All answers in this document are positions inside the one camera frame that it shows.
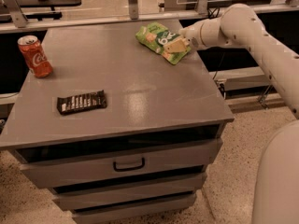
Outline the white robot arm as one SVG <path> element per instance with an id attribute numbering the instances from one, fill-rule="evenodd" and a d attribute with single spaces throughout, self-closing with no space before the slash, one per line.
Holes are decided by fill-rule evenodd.
<path id="1" fill-rule="evenodd" d="M 170 53 L 220 48 L 246 49 L 296 120 L 280 128 L 263 150 L 256 177 L 251 224 L 299 224 L 299 57 L 271 36 L 254 10 L 227 7 L 215 19 L 179 30 L 165 44 Z"/>

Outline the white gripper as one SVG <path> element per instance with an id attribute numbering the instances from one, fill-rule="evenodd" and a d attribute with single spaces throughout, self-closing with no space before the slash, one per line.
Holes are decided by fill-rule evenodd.
<path id="1" fill-rule="evenodd" d="M 202 23 L 200 21 L 185 28 L 181 28 L 178 33 L 183 35 L 184 38 L 179 37 L 168 42 L 164 45 L 164 50 L 168 53 L 177 53 L 188 51 L 190 47 L 195 50 L 202 49 L 201 28 Z"/>

